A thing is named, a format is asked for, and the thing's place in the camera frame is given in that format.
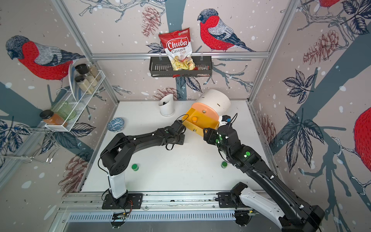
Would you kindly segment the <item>green paint can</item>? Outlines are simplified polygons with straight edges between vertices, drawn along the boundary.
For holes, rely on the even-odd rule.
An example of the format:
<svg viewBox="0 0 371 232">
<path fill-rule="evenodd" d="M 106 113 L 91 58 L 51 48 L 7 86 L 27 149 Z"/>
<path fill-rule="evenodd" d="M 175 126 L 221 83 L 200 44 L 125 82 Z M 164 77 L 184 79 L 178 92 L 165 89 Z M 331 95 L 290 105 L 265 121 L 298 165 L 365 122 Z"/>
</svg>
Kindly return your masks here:
<svg viewBox="0 0 371 232">
<path fill-rule="evenodd" d="M 228 163 L 227 163 L 227 162 L 223 161 L 223 162 L 221 163 L 221 167 L 222 167 L 223 169 L 227 168 L 227 166 L 228 166 Z"/>
<path fill-rule="evenodd" d="M 131 166 L 131 168 L 132 168 L 133 171 L 138 171 L 138 170 L 139 170 L 139 166 L 138 166 L 138 164 L 133 164 L 133 165 Z"/>
</svg>

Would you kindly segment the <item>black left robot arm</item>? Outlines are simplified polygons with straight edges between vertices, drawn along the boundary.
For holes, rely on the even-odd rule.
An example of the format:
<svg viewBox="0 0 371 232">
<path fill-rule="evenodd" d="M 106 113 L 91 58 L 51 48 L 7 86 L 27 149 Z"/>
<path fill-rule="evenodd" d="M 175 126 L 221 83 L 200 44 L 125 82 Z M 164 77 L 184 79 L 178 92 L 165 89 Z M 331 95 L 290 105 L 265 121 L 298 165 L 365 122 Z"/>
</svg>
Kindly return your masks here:
<svg viewBox="0 0 371 232">
<path fill-rule="evenodd" d="M 127 199 L 125 170 L 133 154 L 151 147 L 183 145 L 185 131 L 182 121 L 176 120 L 171 126 L 146 134 L 126 136 L 122 132 L 118 133 L 103 149 L 98 161 L 107 173 L 110 196 L 117 201 Z"/>
</svg>

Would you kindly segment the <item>yellow drawer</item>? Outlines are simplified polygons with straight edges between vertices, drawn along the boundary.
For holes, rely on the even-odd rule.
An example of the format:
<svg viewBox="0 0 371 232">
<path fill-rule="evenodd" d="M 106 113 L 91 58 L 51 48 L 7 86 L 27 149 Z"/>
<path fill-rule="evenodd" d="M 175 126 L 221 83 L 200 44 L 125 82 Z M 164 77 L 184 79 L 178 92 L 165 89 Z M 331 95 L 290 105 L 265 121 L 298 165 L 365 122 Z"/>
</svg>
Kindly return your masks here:
<svg viewBox="0 0 371 232">
<path fill-rule="evenodd" d="M 198 121 L 193 122 L 193 117 L 197 117 Z M 204 128 L 217 129 L 219 126 L 219 121 L 215 121 L 207 117 L 206 115 L 196 111 L 195 109 L 190 108 L 186 115 L 182 117 L 182 124 L 190 131 L 203 136 Z"/>
</svg>

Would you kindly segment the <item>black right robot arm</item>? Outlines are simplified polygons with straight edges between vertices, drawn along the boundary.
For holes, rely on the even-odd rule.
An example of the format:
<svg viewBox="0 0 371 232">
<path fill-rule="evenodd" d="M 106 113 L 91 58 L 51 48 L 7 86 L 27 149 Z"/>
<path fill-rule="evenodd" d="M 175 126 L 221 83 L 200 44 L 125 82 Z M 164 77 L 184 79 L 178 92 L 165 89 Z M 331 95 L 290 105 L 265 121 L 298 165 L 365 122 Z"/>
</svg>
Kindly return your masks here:
<svg viewBox="0 0 371 232">
<path fill-rule="evenodd" d="M 283 232 L 321 230 L 324 210 L 309 205 L 286 186 L 253 148 L 241 143 L 232 124 L 228 123 L 216 130 L 205 128 L 203 139 L 217 146 L 218 151 L 223 152 L 234 167 L 253 179 L 270 197 L 262 197 L 240 182 L 240 189 L 235 194 L 239 203 L 257 210 Z"/>
</svg>

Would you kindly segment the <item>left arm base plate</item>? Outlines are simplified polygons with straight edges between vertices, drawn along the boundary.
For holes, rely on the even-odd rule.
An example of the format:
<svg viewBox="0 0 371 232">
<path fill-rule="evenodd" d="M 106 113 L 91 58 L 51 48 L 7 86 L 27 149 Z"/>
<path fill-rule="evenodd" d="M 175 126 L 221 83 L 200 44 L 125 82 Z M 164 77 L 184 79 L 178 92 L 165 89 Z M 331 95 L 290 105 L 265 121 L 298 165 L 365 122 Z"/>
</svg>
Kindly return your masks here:
<svg viewBox="0 0 371 232">
<path fill-rule="evenodd" d="M 111 193 L 106 194 L 102 209 L 113 210 L 113 209 L 140 209 L 143 201 L 142 193 L 125 193 L 120 198 L 116 199 Z"/>
</svg>

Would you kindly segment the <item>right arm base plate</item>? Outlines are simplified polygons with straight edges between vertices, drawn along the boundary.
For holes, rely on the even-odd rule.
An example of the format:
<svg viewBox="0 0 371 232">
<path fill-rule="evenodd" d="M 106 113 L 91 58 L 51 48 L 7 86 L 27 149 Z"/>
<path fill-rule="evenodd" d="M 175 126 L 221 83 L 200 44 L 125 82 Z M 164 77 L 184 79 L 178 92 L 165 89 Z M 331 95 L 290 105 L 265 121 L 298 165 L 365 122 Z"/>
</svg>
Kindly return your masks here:
<svg viewBox="0 0 371 232">
<path fill-rule="evenodd" d="M 239 202 L 236 196 L 230 192 L 219 192 L 217 201 L 220 208 L 238 208 Z"/>
</svg>

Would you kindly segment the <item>round white drawer cabinet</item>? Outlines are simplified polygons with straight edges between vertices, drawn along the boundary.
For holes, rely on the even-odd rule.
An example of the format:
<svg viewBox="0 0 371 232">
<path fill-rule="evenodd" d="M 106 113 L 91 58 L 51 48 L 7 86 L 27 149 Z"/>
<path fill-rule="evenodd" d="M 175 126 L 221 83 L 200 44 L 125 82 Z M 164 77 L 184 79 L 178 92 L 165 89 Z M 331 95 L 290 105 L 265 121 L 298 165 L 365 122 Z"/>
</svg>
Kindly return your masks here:
<svg viewBox="0 0 371 232">
<path fill-rule="evenodd" d="M 195 102 L 201 102 L 212 107 L 220 116 L 231 106 L 230 99 L 222 92 L 214 89 L 209 89 L 204 92 Z"/>
</svg>

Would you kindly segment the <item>pink top drawer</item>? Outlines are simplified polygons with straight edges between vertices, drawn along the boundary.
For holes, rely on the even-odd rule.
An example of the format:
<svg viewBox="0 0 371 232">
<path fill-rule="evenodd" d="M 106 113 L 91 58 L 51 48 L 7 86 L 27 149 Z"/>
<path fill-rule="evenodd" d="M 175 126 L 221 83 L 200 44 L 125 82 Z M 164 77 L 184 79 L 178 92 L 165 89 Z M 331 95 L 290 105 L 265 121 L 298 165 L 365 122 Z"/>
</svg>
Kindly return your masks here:
<svg viewBox="0 0 371 232">
<path fill-rule="evenodd" d="M 196 111 L 206 115 L 207 117 L 215 120 L 215 121 L 219 121 L 219 115 L 218 113 L 210 106 L 206 105 L 206 104 L 203 104 L 201 102 L 195 102 L 192 104 L 191 106 L 193 109 L 195 109 Z"/>
</svg>

